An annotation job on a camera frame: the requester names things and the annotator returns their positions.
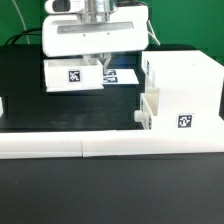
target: white housing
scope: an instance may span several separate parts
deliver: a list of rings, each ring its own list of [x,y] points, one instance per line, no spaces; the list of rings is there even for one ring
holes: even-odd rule
[[[220,123],[223,66],[200,51],[143,52],[141,108],[145,129],[208,130]]]
[[[119,7],[103,24],[82,24],[79,15],[49,16],[43,25],[43,51],[54,57],[143,50],[147,20],[146,6]]]

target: black and white tag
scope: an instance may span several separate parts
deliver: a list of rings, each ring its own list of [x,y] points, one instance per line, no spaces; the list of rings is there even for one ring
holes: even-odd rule
[[[149,75],[149,70],[150,70],[150,64],[149,61],[147,61],[147,70],[146,70],[147,75]]]
[[[107,70],[106,74],[103,74],[103,76],[117,76],[116,70]]]
[[[191,128],[193,124],[192,114],[180,114],[178,115],[178,128]]]
[[[103,83],[118,83],[117,72],[115,70],[107,70],[103,75]]]
[[[68,82],[74,83],[74,82],[80,82],[81,81],[81,75],[79,70],[74,71],[68,71]]]
[[[149,130],[152,129],[152,118],[149,116],[149,121],[148,121],[148,128]]]
[[[117,77],[103,77],[103,83],[117,83]]]

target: white object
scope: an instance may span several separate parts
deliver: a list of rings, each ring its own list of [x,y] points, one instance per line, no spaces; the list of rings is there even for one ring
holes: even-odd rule
[[[83,59],[45,60],[48,92],[102,89],[103,68],[98,59],[86,65]]]
[[[146,6],[118,7],[104,24],[82,24],[75,14],[48,16],[43,51],[54,57],[143,50],[148,46],[147,20]]]
[[[70,10],[67,12],[55,12],[53,10],[53,2],[55,0],[48,0],[45,2],[45,11],[49,14],[66,14],[66,13],[76,13],[84,9],[84,0],[70,0]]]
[[[3,105],[2,105],[2,98],[0,97],[0,117],[3,114]]]
[[[144,117],[145,129],[192,131],[217,126],[223,66],[195,50],[143,52],[142,68],[146,86],[136,121]]]
[[[103,76],[104,85],[139,84],[133,69],[111,69]]]

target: black surface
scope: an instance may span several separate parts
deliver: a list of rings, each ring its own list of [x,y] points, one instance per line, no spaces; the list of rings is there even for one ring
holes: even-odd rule
[[[113,63],[136,66],[136,57],[123,56],[117,55]],[[47,130],[68,127],[70,123],[60,124],[65,119],[60,117],[63,110],[59,108],[63,106],[69,111],[72,98],[76,103],[80,96],[87,102],[91,99],[89,92],[47,95],[38,46],[17,46],[10,51],[1,48],[0,59],[0,95],[5,96],[8,109],[1,125],[5,125],[6,131],[9,127],[13,131],[41,127],[36,129],[41,131],[45,130],[43,125],[54,119],[55,125],[48,125]],[[128,87],[120,91],[130,94],[132,99],[132,90]],[[118,96],[113,97],[111,101],[118,100]],[[49,111],[53,114],[46,118]],[[0,160],[0,224],[223,224],[223,221],[224,153]]]
[[[223,224],[224,154],[0,161],[1,224]]]
[[[0,96],[5,114],[1,132],[137,129],[144,74],[140,54],[114,55],[110,68],[132,68],[140,85],[111,85],[103,90],[47,93],[40,46],[0,48]]]

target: white block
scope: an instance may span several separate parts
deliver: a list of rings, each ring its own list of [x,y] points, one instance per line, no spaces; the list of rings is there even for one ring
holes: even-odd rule
[[[0,117],[3,114],[3,105],[2,105],[2,98],[0,97]]]
[[[44,61],[48,92],[102,89],[103,67],[98,59],[86,65],[83,59]]]

